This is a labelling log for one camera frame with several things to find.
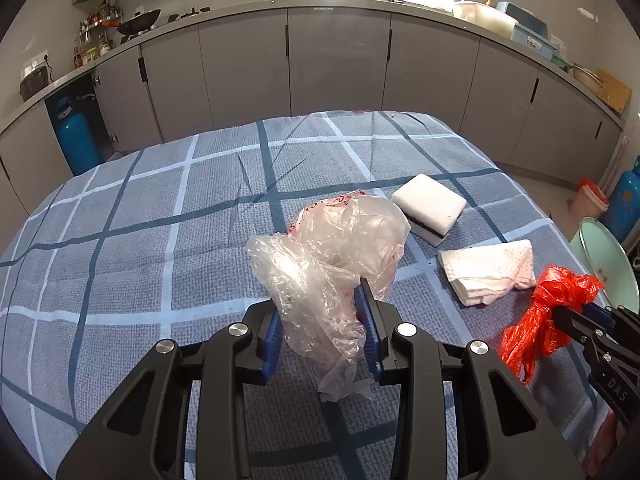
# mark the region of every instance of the tablecloth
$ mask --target tablecloth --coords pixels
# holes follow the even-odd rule
[[[276,118],[153,146],[69,180],[30,216],[0,262],[1,398],[29,452],[54,476],[108,395],[164,337],[208,339],[266,296],[243,247],[284,232],[298,211],[349,190],[391,197],[417,173],[467,207],[439,250],[528,238],[535,272],[580,271],[553,222],[485,155],[423,114],[325,112]],[[437,339],[496,348],[530,291],[463,308],[410,235],[389,301]],[[364,366],[360,373],[366,376]],[[602,401],[579,346],[540,363],[530,390],[576,453]],[[185,478],[194,478],[194,386]],[[308,363],[282,347],[267,386],[246,386],[255,479],[388,479],[398,387],[319,402]],[[456,478],[447,396],[449,477]]]

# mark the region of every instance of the folded cloth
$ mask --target folded cloth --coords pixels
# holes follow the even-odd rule
[[[465,208],[466,200],[432,178],[418,174],[391,196],[412,233],[437,246]]]
[[[514,287],[536,285],[529,240],[440,251],[438,260],[465,306],[490,304]]]

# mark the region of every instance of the red plastic bag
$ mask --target red plastic bag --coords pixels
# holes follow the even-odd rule
[[[549,265],[540,275],[527,311],[516,326],[509,326],[502,333],[500,359],[516,377],[521,376],[524,368],[520,380],[528,384],[536,370],[538,349],[546,357],[571,342],[567,334],[554,326],[552,309],[564,305],[582,312],[582,306],[593,301],[602,288],[602,282],[595,276]]]

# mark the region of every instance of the silver bolt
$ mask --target silver bolt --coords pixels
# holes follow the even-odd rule
[[[469,345],[469,348],[471,348],[474,354],[478,355],[484,355],[489,351],[489,347],[484,341],[473,341],[471,345]]]
[[[244,335],[247,332],[249,332],[249,327],[244,323],[233,323],[233,325],[229,327],[229,333],[236,337]]]
[[[168,354],[175,348],[175,343],[170,339],[162,339],[156,344],[156,351],[161,354]]]
[[[403,335],[405,337],[411,337],[412,335],[415,335],[416,332],[418,332],[418,329],[415,327],[415,325],[412,325],[411,323],[400,323],[396,330],[398,330],[398,333],[400,335]]]

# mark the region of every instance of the cutting board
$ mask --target cutting board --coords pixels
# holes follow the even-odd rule
[[[598,91],[598,97],[609,108],[621,114],[631,97],[631,88],[601,68],[596,70],[596,75],[602,81],[602,88]]]

